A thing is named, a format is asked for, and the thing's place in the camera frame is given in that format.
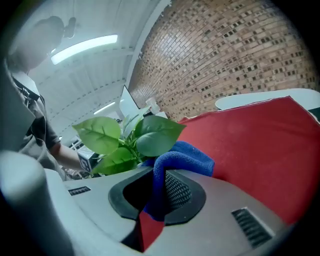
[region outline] fluorescent light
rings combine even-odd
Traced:
[[[57,65],[58,63],[62,62],[63,60],[81,53],[85,50],[97,47],[97,46],[103,46],[103,45],[107,45],[107,44],[113,44],[115,42],[117,42],[118,39],[118,35],[113,34],[113,35],[106,35],[106,36],[101,36],[101,37],[97,37],[97,38],[93,38],[87,41],[83,41],[80,43],[77,43],[75,45],[70,46],[67,49],[64,49],[60,52],[58,52],[57,54],[55,54],[54,56],[51,57],[51,61],[54,65]]]
[[[100,108],[99,110],[97,110],[96,112],[94,112],[93,114],[95,115],[95,114],[98,114],[99,112],[101,112],[102,110],[105,110],[106,108],[108,108],[108,107],[110,107],[110,106],[112,106],[113,104],[116,104],[115,102],[112,102],[112,103],[110,103],[110,104],[108,104],[108,105],[106,105],[106,106],[104,106],[103,108]]]

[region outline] red cloth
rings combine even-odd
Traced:
[[[180,123],[187,127],[179,140],[214,160],[214,178],[236,185],[287,224],[304,214],[320,177],[320,125],[291,97],[207,112]],[[159,226],[149,221],[142,228],[143,240],[148,236],[145,248],[161,232]]]

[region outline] mesh filter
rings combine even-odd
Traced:
[[[166,193],[166,214],[183,206],[191,198],[191,191],[189,187],[170,175],[165,174],[165,193]]]

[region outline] ceiling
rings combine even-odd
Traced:
[[[59,136],[74,136],[72,124],[93,117],[93,112],[108,103],[119,102],[143,43],[169,2],[54,0],[44,3],[30,17],[22,32],[50,16],[59,16],[65,26],[69,18],[76,17],[74,37],[64,38],[54,54],[85,40],[118,35],[116,43],[83,51],[57,65],[47,58],[29,72]]]

